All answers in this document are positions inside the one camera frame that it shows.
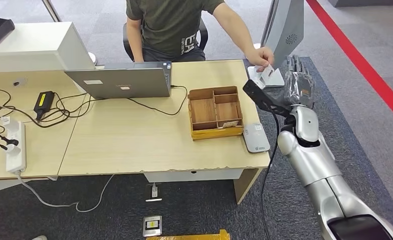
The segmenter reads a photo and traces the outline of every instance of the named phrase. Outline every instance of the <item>floor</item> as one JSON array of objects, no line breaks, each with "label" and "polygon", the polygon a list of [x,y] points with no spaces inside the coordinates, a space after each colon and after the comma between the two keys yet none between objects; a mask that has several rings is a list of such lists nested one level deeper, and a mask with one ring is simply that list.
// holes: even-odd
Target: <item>floor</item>
[{"label": "floor", "polygon": [[[97,55],[100,63],[129,61],[122,46],[122,27],[126,18],[124,0],[52,1],[63,21],[74,22],[86,47]],[[258,42],[269,1],[226,2],[246,22],[254,41]],[[318,2],[393,89],[393,6],[334,8],[328,0]],[[312,59],[393,199],[393,112],[307,4],[304,10],[304,40],[294,54]],[[52,21],[38,0],[0,0],[0,17],[11,18],[16,23]],[[243,57],[212,16],[204,13],[203,20],[209,32],[205,49],[207,59]]]}]

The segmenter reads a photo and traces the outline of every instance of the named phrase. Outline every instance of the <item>laptop lid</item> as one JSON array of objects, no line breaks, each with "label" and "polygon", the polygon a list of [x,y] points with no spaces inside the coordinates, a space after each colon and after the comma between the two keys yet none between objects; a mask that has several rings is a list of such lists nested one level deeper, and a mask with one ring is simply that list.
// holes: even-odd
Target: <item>laptop lid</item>
[{"label": "laptop lid", "polygon": [[92,69],[65,71],[95,99],[169,97],[162,68]]}]

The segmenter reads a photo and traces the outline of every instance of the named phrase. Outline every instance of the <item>robotic arm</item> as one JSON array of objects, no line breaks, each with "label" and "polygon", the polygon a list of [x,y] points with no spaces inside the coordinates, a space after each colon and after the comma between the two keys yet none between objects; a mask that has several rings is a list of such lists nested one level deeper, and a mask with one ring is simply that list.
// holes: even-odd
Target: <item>robotic arm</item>
[{"label": "robotic arm", "polygon": [[285,97],[265,94],[252,80],[243,90],[267,112],[285,117],[277,138],[307,190],[325,240],[393,240],[393,226],[351,190],[319,131],[313,106],[314,82],[297,56],[288,57]]}]

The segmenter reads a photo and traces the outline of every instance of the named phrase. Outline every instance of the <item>black power adapter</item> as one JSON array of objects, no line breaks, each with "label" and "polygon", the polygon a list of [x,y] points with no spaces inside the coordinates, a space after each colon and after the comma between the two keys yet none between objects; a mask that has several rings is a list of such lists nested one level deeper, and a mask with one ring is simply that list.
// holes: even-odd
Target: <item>black power adapter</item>
[{"label": "black power adapter", "polygon": [[54,100],[53,91],[44,91],[39,93],[36,104],[34,105],[34,112],[36,113],[36,121],[40,121],[45,113],[51,110],[52,102]]}]

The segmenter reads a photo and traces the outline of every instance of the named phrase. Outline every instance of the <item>man's arm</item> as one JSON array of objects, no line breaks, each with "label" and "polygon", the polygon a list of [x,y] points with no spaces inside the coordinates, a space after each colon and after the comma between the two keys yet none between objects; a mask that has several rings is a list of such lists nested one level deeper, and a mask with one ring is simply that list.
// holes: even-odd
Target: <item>man's arm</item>
[{"label": "man's arm", "polygon": [[143,62],[142,39],[141,39],[141,20],[127,18],[126,22],[127,38],[135,62]]},{"label": "man's arm", "polygon": [[244,21],[226,3],[218,5],[214,9],[213,16],[250,63],[263,67],[274,63],[273,52],[268,47],[254,48],[253,40]]}]

